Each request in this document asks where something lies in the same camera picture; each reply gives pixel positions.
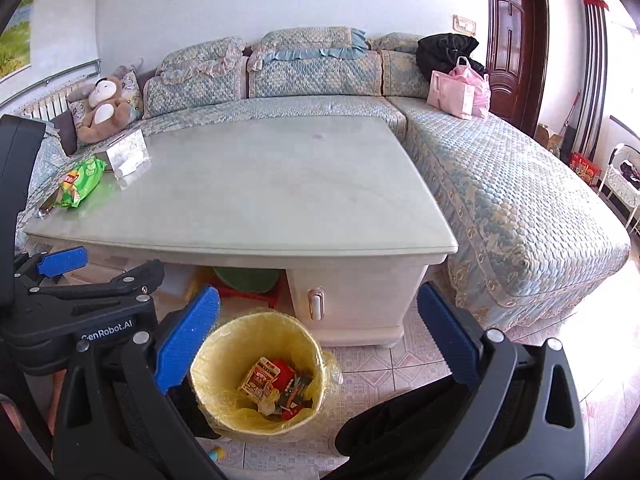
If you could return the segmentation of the striped curtain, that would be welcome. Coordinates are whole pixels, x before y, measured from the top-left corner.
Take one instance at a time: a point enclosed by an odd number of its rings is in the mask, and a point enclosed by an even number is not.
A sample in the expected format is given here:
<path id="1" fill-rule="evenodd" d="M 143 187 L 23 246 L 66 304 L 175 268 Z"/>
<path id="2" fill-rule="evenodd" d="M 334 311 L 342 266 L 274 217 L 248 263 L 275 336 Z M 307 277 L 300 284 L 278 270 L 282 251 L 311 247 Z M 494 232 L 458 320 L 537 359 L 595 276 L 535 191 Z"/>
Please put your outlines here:
<path id="1" fill-rule="evenodd" d="M 585 77 L 580 94 L 577 126 L 565 133 L 561 159 L 568 164 L 573 153 L 593 160 L 602 126 L 608 79 L 608 30 L 605 0 L 582 0 L 585 6 Z"/>

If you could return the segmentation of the cream coffee table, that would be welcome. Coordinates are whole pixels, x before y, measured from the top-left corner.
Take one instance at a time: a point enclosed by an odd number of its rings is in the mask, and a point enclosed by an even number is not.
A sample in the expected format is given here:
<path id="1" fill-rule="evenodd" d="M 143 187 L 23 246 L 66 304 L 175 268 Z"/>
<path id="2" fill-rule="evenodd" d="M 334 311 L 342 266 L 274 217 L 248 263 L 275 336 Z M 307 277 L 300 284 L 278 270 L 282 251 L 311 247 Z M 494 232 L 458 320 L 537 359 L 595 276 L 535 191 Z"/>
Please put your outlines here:
<path id="1" fill-rule="evenodd" d="M 296 316 L 330 347 L 389 347 L 454 233 L 381 119 L 280 117 L 165 132 L 126 186 L 104 177 L 26 234 L 90 254 L 281 269 Z M 324 291 L 309 317 L 308 290 Z"/>

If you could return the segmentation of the pink gift bag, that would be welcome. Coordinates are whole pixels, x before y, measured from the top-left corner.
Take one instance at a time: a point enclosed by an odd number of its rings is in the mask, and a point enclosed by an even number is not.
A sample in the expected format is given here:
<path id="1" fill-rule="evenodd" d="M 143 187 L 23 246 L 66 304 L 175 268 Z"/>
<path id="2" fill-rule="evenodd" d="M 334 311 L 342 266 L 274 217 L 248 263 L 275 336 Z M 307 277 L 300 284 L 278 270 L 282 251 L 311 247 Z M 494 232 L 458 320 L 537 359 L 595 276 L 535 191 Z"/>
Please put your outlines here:
<path id="1" fill-rule="evenodd" d="M 433 70 L 426 102 L 454 117 L 469 119 L 472 117 L 474 93 L 472 84 Z"/>

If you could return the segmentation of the silver tissue box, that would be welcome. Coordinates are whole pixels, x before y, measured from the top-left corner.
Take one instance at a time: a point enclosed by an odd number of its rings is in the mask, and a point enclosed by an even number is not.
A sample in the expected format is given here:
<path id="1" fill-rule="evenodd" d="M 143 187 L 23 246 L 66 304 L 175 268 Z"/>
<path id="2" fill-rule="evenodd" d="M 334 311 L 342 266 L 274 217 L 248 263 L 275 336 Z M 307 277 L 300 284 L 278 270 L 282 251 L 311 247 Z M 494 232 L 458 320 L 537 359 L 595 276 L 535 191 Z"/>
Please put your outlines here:
<path id="1" fill-rule="evenodd" d="M 117 179 L 133 174 L 150 159 L 145 138 L 141 129 L 121 136 L 105 152 L 108 166 Z"/>

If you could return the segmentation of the red patterned cigarette pack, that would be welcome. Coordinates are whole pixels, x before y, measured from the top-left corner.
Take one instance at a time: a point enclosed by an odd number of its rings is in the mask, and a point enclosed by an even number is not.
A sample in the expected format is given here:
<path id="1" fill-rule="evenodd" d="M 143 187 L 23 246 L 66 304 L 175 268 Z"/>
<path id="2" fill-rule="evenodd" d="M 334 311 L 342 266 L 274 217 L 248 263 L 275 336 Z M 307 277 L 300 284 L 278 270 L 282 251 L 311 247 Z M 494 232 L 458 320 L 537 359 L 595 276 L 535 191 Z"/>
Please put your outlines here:
<path id="1" fill-rule="evenodd" d="M 252 402 L 259 403 L 272 391 L 273 379 L 277 377 L 279 370 L 273 362 L 262 356 L 246 373 L 239 390 L 245 393 Z"/>

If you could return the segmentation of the pink plastic bag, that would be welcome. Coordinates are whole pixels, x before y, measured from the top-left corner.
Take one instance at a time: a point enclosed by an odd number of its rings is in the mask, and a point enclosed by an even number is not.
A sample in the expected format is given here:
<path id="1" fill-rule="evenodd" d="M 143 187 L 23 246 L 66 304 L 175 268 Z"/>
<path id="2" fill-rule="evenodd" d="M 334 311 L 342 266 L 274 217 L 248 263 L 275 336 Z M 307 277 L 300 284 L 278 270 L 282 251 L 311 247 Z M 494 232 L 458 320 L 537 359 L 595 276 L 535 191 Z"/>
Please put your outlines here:
<path id="1" fill-rule="evenodd" d="M 480 76 L 471 66 L 471 61 L 465 56 L 457 58 L 456 66 L 449 73 L 456 81 L 464 82 L 474 88 L 472 115 L 486 118 L 489 115 L 491 90 L 489 76 Z"/>

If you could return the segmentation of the red plastic basket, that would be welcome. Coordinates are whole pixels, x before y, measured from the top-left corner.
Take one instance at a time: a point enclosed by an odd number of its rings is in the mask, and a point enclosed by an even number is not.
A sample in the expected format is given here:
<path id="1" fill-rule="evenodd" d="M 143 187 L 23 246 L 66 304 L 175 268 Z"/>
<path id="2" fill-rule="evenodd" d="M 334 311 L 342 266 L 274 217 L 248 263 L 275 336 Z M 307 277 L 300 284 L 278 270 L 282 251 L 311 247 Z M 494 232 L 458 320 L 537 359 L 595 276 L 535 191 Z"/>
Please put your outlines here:
<path id="1" fill-rule="evenodd" d="M 274 309 L 280 296 L 280 285 L 275 284 L 268 292 L 240 292 L 232 287 L 227 286 L 219 280 L 213 280 L 210 283 L 213 288 L 218 290 L 221 298 L 242 298 L 246 300 L 260 301 L 267 305 L 269 309 Z"/>

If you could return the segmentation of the black bag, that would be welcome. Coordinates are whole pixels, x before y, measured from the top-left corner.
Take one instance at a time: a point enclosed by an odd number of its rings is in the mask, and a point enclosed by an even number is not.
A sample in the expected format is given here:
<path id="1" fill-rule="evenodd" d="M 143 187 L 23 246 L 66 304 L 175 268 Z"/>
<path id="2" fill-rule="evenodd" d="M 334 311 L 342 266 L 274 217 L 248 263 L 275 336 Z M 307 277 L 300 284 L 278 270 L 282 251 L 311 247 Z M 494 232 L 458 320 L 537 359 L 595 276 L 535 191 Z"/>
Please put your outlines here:
<path id="1" fill-rule="evenodd" d="M 427 82 L 431 81 L 434 70 L 450 73 L 457 66 L 458 58 L 466 58 L 472 70 L 484 76 L 486 68 L 471 58 L 479 45 L 474 37 L 454 32 L 423 37 L 418 41 L 416 65 Z"/>

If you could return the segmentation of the brown teddy bear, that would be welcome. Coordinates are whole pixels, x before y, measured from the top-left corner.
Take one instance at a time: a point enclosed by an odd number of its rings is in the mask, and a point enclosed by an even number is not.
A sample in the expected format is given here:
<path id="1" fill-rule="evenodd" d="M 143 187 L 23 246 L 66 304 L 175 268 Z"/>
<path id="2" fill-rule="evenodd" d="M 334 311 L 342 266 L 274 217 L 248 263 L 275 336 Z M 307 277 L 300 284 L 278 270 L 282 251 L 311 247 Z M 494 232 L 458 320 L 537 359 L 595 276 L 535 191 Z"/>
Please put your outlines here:
<path id="1" fill-rule="evenodd" d="M 77 128 L 77 137 L 95 144 L 120 133 L 130 121 L 130 106 L 122 97 L 122 82 L 114 76 L 96 82 L 88 97 L 89 111 Z"/>

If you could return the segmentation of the green wet wipes pack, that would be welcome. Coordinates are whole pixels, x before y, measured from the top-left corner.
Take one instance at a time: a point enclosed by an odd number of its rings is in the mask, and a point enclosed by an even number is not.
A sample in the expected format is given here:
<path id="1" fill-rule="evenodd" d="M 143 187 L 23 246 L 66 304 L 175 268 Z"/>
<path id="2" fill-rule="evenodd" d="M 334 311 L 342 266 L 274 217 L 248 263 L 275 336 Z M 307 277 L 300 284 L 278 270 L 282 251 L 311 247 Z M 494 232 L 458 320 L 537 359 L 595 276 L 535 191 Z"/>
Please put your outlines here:
<path id="1" fill-rule="evenodd" d="M 77 208 L 100 183 L 107 163 L 90 157 L 70 170 L 55 195 L 55 207 Z"/>

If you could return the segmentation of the yellow lined trash bin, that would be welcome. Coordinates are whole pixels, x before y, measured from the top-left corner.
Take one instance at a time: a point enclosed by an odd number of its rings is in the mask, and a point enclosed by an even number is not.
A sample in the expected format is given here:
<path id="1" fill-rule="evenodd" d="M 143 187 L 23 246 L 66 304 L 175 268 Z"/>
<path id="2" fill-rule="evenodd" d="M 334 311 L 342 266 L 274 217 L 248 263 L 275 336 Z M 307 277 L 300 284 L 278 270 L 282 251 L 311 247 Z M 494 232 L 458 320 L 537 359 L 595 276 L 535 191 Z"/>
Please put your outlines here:
<path id="1" fill-rule="evenodd" d="M 190 367 L 209 426 L 224 437 L 295 442 L 318 436 L 343 375 L 296 318 L 258 310 L 213 330 Z"/>

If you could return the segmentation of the landscape wall picture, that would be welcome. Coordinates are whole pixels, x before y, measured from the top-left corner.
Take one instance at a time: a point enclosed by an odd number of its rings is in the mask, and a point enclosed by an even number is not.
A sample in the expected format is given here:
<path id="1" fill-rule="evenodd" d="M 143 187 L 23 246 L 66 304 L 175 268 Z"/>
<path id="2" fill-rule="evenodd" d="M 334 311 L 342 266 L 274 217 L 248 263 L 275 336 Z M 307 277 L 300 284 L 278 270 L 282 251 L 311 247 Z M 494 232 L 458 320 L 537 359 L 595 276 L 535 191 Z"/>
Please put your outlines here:
<path id="1" fill-rule="evenodd" d="M 22 0 L 0 39 L 0 78 L 6 79 L 30 65 L 30 14 L 35 0 Z"/>

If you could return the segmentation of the green leaf-shaped tray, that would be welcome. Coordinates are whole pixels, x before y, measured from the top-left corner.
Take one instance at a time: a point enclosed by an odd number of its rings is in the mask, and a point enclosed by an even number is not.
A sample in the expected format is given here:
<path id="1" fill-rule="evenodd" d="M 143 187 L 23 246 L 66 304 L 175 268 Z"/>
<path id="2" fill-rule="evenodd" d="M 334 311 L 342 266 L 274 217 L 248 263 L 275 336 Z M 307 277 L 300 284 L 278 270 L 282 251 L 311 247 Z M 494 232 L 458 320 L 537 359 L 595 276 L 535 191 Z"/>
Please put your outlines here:
<path id="1" fill-rule="evenodd" d="M 281 271 L 274 269 L 244 269 L 215 266 L 214 272 L 226 286 L 237 292 L 264 294 L 279 281 Z"/>

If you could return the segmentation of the white radiator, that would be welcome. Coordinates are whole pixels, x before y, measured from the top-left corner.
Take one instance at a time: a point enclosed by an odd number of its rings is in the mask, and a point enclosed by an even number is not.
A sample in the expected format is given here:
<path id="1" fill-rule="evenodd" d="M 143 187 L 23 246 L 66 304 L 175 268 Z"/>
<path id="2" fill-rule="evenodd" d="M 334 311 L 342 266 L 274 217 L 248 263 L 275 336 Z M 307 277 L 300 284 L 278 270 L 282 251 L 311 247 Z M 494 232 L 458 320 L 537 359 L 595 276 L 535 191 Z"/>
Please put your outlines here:
<path id="1" fill-rule="evenodd" d="M 23 106 L 14 112 L 14 115 L 52 122 L 55 117 L 62 115 L 68 110 L 68 96 L 73 91 L 82 87 L 86 82 L 87 79 L 77 79 L 65 86 L 59 86 L 39 100 Z"/>

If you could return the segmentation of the red cigarette box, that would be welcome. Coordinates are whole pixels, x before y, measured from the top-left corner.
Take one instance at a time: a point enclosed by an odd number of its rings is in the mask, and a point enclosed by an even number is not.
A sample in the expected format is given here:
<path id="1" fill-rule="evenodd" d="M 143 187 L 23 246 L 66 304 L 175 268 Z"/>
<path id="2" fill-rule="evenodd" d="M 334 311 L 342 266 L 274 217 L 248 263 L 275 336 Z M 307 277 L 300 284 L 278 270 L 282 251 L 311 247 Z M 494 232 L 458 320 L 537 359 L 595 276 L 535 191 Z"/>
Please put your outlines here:
<path id="1" fill-rule="evenodd" d="M 273 364 L 279 370 L 279 374 L 273 379 L 273 388 L 277 389 L 280 393 L 285 393 L 288 388 L 295 384 L 298 377 L 297 370 L 284 359 L 277 359 Z"/>

